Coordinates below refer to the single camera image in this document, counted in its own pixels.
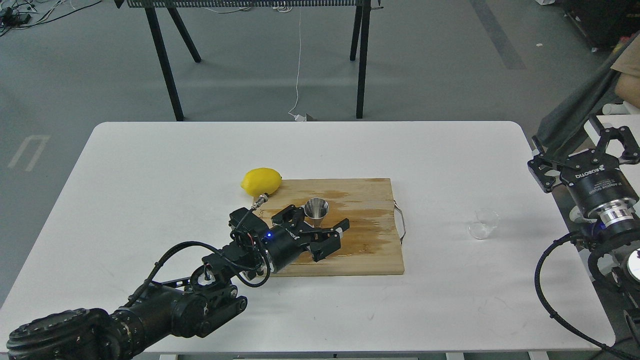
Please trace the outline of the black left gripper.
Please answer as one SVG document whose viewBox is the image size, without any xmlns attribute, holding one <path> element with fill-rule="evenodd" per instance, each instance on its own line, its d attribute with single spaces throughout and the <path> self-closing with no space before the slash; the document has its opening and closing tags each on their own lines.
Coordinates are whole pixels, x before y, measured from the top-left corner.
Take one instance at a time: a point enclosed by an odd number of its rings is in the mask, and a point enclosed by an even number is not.
<svg viewBox="0 0 640 360">
<path fill-rule="evenodd" d="M 231 212 L 230 226 L 259 241 L 266 251 L 271 270 L 279 272 L 304 251 L 309 251 L 313 262 L 324 260 L 341 248 L 344 232 L 350 228 L 349 218 L 330 228 L 311 228 L 305 218 L 302 206 L 290 204 L 270 218 L 270 227 L 258 215 L 242 207 Z"/>
</svg>

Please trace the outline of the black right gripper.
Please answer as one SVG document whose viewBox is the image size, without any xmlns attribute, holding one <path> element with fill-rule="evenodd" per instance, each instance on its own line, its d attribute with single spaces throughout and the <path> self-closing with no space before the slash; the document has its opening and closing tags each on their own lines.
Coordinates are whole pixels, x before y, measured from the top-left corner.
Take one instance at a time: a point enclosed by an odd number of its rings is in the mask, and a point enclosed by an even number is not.
<svg viewBox="0 0 640 360">
<path fill-rule="evenodd" d="M 532 136 L 537 153 L 527 163 L 544 193 L 551 193 L 558 186 L 567 187 L 578 214 L 592 223 L 601 221 L 605 227 L 635 217 L 634 205 L 639 196 L 622 173 L 619 160 L 622 165 L 639 162 L 640 115 L 590 116 L 588 137 L 595 146 L 608 128 L 626 128 L 623 132 L 633 140 L 613 137 L 604 153 L 584 150 L 570 157 L 558 157 L 546 150 L 537 136 Z"/>
</svg>

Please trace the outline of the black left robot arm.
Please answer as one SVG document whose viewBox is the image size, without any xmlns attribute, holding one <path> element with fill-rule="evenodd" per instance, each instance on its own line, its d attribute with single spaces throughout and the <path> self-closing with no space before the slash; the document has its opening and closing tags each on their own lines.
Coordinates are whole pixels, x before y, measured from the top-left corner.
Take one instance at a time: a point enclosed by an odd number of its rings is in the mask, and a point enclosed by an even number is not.
<svg viewBox="0 0 640 360">
<path fill-rule="evenodd" d="M 205 338 L 247 308 L 249 301 L 238 295 L 233 278 L 256 289 L 304 252 L 319 262 L 341 248 L 349 219 L 317 227 L 305 206 L 291 204 L 273 215 L 269 226 L 255 213 L 267 200 L 267 194 L 261 194 L 250 208 L 231 212 L 231 242 L 222 249 L 199 241 L 172 246 L 114 312 L 66 310 L 19 326 L 7 340 L 8 358 L 130 360 L 169 336 Z M 208 249 L 209 254 L 191 276 L 154 280 L 167 260 L 192 247 Z"/>
</svg>

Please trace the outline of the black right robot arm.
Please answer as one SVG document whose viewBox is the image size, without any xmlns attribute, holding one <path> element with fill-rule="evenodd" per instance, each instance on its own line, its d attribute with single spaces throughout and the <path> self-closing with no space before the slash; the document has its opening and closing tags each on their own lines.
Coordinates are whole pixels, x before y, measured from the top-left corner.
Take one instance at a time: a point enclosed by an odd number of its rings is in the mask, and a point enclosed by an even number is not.
<svg viewBox="0 0 640 360">
<path fill-rule="evenodd" d="M 591 114 L 590 125 L 598 141 L 594 148 L 565 157 L 551 155 L 533 137 L 537 154 L 528 162 L 532 177 L 545 193 L 563 186 L 585 221 L 579 230 L 556 239 L 535 265 L 535 293 L 551 319 L 569 332 L 622 359 L 636 356 L 599 342 L 567 322 L 548 302 L 541 285 L 541 271 L 551 253 L 566 243 L 589 251 L 587 269 L 592 278 L 630 303 L 624 319 L 635 342 L 639 341 L 639 194 L 627 180 L 621 166 L 639 163 L 639 145 L 630 128 L 603 126 Z"/>
</svg>

